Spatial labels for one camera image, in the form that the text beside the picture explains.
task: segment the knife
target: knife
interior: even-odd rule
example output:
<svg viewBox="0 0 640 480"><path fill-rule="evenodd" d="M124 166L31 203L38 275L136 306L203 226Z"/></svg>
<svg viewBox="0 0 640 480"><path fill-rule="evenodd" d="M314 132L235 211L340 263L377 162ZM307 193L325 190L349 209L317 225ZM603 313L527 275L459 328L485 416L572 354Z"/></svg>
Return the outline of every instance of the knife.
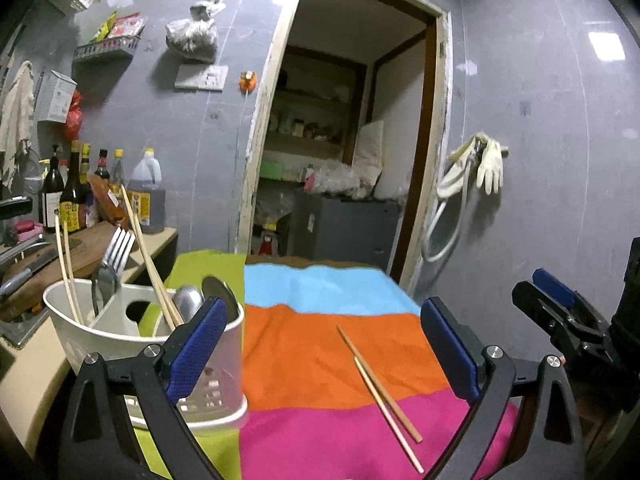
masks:
<svg viewBox="0 0 640 480"><path fill-rule="evenodd" d="M69 240L69 250L80 245L80 240ZM0 286L0 301L4 301L16 290L23 286L36 272L42 267L50 264L58 257L58 248L52 247L45 250L41 256L39 256L32 264L24 270L21 270L15 276L12 276L6 280L2 286Z"/></svg>

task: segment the wooden chopstick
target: wooden chopstick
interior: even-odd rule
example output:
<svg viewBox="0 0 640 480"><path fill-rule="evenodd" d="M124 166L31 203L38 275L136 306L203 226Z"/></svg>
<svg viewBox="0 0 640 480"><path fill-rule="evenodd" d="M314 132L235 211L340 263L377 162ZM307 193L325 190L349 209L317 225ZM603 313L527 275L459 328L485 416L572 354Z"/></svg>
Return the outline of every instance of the wooden chopstick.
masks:
<svg viewBox="0 0 640 480"><path fill-rule="evenodd" d="M76 323L82 325L79 307L74 303L74 298L71 295L69 288L69 280L66 276L65 259L62 251L62 240L60 239L60 217L56 215L56 243L58 245L58 260L60 261L60 272L62 273L62 281L65 282L66 298L71 306L71 312L74 315Z"/></svg>
<svg viewBox="0 0 640 480"><path fill-rule="evenodd" d="M69 276L69 285L71 288L71 296L74 298L74 303L80 309L80 302L78 301L78 292L76 292L76 279L74 278L74 268L71 264L71 249L69 248L69 229L66 227L66 220L63 223L63 240L65 243L65 258L66 258L66 272Z"/></svg>
<svg viewBox="0 0 640 480"><path fill-rule="evenodd" d="M358 360L362 364L362 367L365 369L367 375L370 377L371 381L373 382L373 384L375 384L377 390L380 392L380 395L382 395L382 397L385 399L386 403L394 412L398 420L402 422L402 425L407 430L407 432L412 436L412 438L416 442L418 443L422 442L422 435L418 432L418 430L415 429L415 426L411 423L409 418L404 414L404 412L402 411L400 406L398 406L398 403L394 400L391 394L385 389L385 387L382 385L380 380L376 377L375 373L373 373L373 370L364 360L364 357L362 357L360 352L358 352L358 349L351 342L351 340L344 333L344 331L340 328L340 326L338 326L338 332L340 333L340 336L342 337L346 345L351 349L351 352L353 353L353 355L358 358Z"/></svg>
<svg viewBox="0 0 640 480"><path fill-rule="evenodd" d="M369 378L369 375L365 371L363 364L360 363L360 359L354 356L353 360L356 363L356 367L360 372L360 376L362 377L362 380L367 385L369 392L375 399L376 404L378 405L378 407L380 408L380 411L382 412L382 415L386 419L386 422L389 424L389 426L391 427L391 430L394 432L394 435L396 436L396 439L400 443L400 446L402 446L402 449L406 453L407 457L409 458L411 463L414 465L415 470L420 474L424 474L424 468L422 467L422 464L420 464L420 461L418 460L418 457L415 455L414 450L409 447L409 443L404 438L404 435L402 435L402 433L400 432L400 428L398 428L398 425L396 424L394 418L391 416L391 413L389 413L389 410L386 408L386 404L383 402L382 398L380 397L380 394L376 390L376 387L371 382L371 379Z"/></svg>
<svg viewBox="0 0 640 480"><path fill-rule="evenodd" d="M129 197L127 195L127 190L124 186L120 187L120 191L123 195L123 200L125 203L125 207L127 208L127 214L129 215L129 220L131 222L131 227L133 228L133 233L136 236L136 240L138 241L138 247L140 248L140 252L142 253L142 257L145 261L146 270L149 274L149 279L151 280L151 285L154 288L154 292L158 297L158 303L160 304L160 308L162 309L162 314L164 315L164 319L166 320L167 325L171 331L175 330L175 319L182 319L178 309L175 307L174 302L167 301L168 294L166 289L164 288L164 283L160 280L160 276L158 275L158 271L156 266L154 265L154 261L149 256L148 251L146 250L146 244L142 236L142 229L140 228L140 222L138 221L138 216L134 215L133 209L131 208L131 204L129 202Z"/></svg>

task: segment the wooden cutting board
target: wooden cutting board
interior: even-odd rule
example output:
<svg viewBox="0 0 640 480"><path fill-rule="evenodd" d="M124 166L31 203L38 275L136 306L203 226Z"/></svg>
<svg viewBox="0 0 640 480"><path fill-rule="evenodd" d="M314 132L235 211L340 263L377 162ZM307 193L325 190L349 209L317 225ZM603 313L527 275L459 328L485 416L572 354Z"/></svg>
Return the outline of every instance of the wooden cutting board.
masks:
<svg viewBox="0 0 640 480"><path fill-rule="evenodd" d="M78 240L80 244L71 249L71 264L76 278L87 278L94 272L107 250L109 241L116 231L116 227L108 222L100 222L91 228L69 235L69 240ZM49 247L39 250L37 253L17 262L4 274L4 280L15 276L21 270L27 268L31 262L37 259L43 251L55 248L55 239ZM16 290L6 301L0 304L0 319L11 321L42 300L42 293L52 283L62 279L60 263L56 258L49 265L36 273L27 283Z"/></svg>

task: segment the colorful tablecloth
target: colorful tablecloth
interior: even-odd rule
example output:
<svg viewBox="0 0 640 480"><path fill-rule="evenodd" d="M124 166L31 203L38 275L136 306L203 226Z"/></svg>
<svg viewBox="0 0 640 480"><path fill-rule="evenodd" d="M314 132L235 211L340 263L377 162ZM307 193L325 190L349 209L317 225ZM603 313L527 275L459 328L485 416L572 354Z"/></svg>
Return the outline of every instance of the colorful tablecloth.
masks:
<svg viewBox="0 0 640 480"><path fill-rule="evenodd" d="M338 324L422 434L420 444L406 437L423 467L434 464L468 406L449 388L418 306L392 280L375 269L245 266L243 256L201 251L178 258L167 285L199 285L206 274L227 281L246 309L247 424L198 438L226 480L422 477L362 383ZM515 415L509 406L477 478L498 467ZM148 433L136 433L152 469L168 476Z"/></svg>

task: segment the metal fork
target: metal fork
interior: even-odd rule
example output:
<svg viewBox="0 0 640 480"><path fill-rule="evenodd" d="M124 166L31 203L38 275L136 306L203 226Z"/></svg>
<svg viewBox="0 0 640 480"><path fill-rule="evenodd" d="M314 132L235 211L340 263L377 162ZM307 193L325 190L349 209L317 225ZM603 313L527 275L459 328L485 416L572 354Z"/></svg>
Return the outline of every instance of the metal fork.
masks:
<svg viewBox="0 0 640 480"><path fill-rule="evenodd" d="M92 273L91 299L96 316L100 313L100 309L109 303L109 300L119 290L120 278L135 241L136 237L133 231L125 231L118 227L113 237L111 237L107 250L104 251L100 264ZM98 292L102 299L102 306L100 306Z"/></svg>

